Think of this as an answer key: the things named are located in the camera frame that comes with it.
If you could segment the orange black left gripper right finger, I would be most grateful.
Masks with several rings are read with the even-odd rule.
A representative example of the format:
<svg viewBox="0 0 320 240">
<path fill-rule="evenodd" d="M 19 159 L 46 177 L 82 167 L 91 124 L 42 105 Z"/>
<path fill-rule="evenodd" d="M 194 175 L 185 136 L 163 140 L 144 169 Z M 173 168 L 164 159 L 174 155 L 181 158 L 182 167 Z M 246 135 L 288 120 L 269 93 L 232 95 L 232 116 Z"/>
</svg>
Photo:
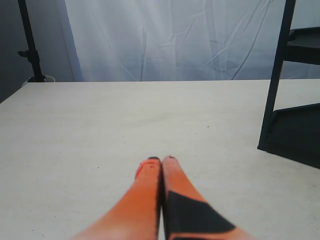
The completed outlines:
<svg viewBox="0 0 320 240">
<path fill-rule="evenodd" d="M 167 240 L 251 240 L 252 235 L 225 219 L 197 191 L 169 155 L 162 161 L 165 200 L 164 232 Z"/>
</svg>

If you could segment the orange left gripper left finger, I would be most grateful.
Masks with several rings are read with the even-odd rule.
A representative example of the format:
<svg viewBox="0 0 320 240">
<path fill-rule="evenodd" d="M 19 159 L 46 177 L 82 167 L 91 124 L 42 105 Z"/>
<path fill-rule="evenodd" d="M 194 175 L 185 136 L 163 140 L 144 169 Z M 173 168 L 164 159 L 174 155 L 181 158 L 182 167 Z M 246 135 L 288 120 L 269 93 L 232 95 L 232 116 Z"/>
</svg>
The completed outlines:
<svg viewBox="0 0 320 240">
<path fill-rule="evenodd" d="M 150 157 L 139 165 L 124 196 L 75 240 L 157 240 L 160 221 L 161 160 Z"/>
</svg>

